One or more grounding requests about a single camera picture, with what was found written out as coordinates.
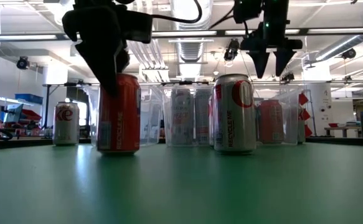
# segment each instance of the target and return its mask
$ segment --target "red object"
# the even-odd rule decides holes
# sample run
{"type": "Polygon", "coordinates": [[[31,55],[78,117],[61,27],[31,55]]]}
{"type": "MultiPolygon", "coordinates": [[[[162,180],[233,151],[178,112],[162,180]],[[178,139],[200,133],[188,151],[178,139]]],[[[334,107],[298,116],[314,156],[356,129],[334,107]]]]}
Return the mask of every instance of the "red object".
{"type": "Polygon", "coordinates": [[[258,107],[259,141],[263,144],[283,142],[283,117],[282,106],[278,100],[262,101],[258,107]]]}
{"type": "Polygon", "coordinates": [[[306,95],[304,95],[303,93],[300,93],[299,94],[299,103],[300,103],[300,105],[304,105],[307,102],[308,102],[308,99],[307,99],[306,95]]]}
{"type": "Polygon", "coordinates": [[[329,123],[328,125],[331,128],[337,128],[337,123],[329,123]]]}
{"type": "Polygon", "coordinates": [[[97,149],[108,153],[134,153],[139,149],[141,89],[137,78],[119,73],[118,94],[100,88],[97,149]]]}
{"type": "Polygon", "coordinates": [[[304,133],[306,137],[310,137],[313,134],[313,132],[308,128],[307,124],[304,125],[304,133]]]}
{"type": "Polygon", "coordinates": [[[306,111],[306,109],[303,109],[301,116],[303,118],[303,121],[307,121],[311,117],[310,114],[306,111]]]}

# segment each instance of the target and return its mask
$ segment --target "soda can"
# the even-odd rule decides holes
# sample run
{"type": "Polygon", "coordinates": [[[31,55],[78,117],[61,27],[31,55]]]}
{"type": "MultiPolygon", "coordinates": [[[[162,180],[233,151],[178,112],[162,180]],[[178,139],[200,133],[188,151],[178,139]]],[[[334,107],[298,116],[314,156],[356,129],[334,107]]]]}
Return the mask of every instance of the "soda can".
{"type": "Polygon", "coordinates": [[[196,143],[209,145],[209,105],[210,89],[197,89],[195,92],[195,132],[196,143]]]}
{"type": "Polygon", "coordinates": [[[76,103],[58,102],[55,106],[52,142],[56,146],[79,142],[79,107],[76,103]]]}
{"type": "Polygon", "coordinates": [[[258,106],[259,141],[263,144],[279,144],[284,140],[282,106],[278,100],[263,100],[258,106]]]}
{"type": "Polygon", "coordinates": [[[187,89],[171,92],[172,146],[192,145],[194,140],[194,98],[187,89]]]}
{"type": "Polygon", "coordinates": [[[209,145],[214,146],[213,96],[211,94],[209,97],[208,106],[209,106],[209,145]]]}
{"type": "Polygon", "coordinates": [[[303,144],[306,141],[303,112],[304,112],[303,107],[299,105],[299,108],[298,108],[298,144],[303,144]]]}
{"type": "Polygon", "coordinates": [[[139,149],[141,89],[132,75],[118,73],[116,79],[116,96],[100,88],[97,150],[134,154],[139,149]]]}
{"type": "Polygon", "coordinates": [[[227,74],[214,83],[214,149],[246,154],[256,149],[253,87],[246,75],[227,74]]]}

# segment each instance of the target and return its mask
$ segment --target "clear plastic bin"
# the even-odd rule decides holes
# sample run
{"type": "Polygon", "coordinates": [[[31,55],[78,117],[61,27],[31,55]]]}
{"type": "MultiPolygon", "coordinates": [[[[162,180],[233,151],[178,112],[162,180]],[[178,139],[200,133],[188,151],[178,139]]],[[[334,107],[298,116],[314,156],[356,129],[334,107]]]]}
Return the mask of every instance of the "clear plastic bin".
{"type": "MultiPolygon", "coordinates": [[[[99,115],[100,87],[84,86],[90,103],[90,136],[92,145],[97,145],[97,123],[99,115]]],[[[162,114],[161,91],[155,86],[141,86],[140,146],[159,142],[162,114]]]]}
{"type": "Polygon", "coordinates": [[[140,146],[159,142],[162,118],[161,91],[156,86],[141,87],[141,129],[140,146]]]}
{"type": "Polygon", "coordinates": [[[262,144],[298,143],[300,86],[255,86],[258,141],[262,144]]]}
{"type": "Polygon", "coordinates": [[[209,145],[211,85],[163,87],[164,130],[168,146],[209,145]]]}
{"type": "Polygon", "coordinates": [[[88,105],[90,107],[90,137],[92,146],[97,146],[97,124],[100,103],[99,86],[83,86],[83,91],[88,95],[88,105]]]}

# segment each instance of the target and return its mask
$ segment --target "desk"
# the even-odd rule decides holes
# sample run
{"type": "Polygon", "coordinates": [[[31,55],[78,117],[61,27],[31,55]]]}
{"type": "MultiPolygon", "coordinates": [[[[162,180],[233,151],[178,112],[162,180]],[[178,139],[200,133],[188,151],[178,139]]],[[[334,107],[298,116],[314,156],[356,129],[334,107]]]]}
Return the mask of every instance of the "desk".
{"type": "Polygon", "coordinates": [[[342,130],[342,135],[344,138],[347,138],[347,130],[348,129],[354,129],[354,130],[361,130],[361,126],[346,126],[346,127],[336,127],[336,128],[324,128],[326,130],[326,135],[330,136],[331,131],[335,130],[342,130]]]}
{"type": "Polygon", "coordinates": [[[363,146],[3,149],[0,223],[363,223],[363,146]]]}

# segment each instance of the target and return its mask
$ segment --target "white soda can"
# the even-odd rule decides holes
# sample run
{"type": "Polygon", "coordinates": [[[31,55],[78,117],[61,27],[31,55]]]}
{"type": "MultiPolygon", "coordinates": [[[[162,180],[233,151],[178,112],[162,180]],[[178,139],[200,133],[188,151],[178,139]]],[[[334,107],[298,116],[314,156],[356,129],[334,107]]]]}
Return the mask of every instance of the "white soda can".
{"type": "Polygon", "coordinates": [[[52,141],[57,146],[79,142],[79,107],[76,103],[59,102],[55,106],[52,141]]]}
{"type": "Polygon", "coordinates": [[[171,145],[192,145],[194,140],[194,99],[189,90],[171,92],[171,145]]]}
{"type": "Polygon", "coordinates": [[[213,96],[211,94],[209,97],[208,106],[209,106],[209,145],[214,146],[213,96]]]}
{"type": "Polygon", "coordinates": [[[227,74],[214,83],[214,149],[246,154],[256,149],[253,87],[246,75],[227,74]]]}
{"type": "Polygon", "coordinates": [[[196,142],[200,146],[209,145],[209,105],[210,89],[195,92],[195,131],[196,142]]]}

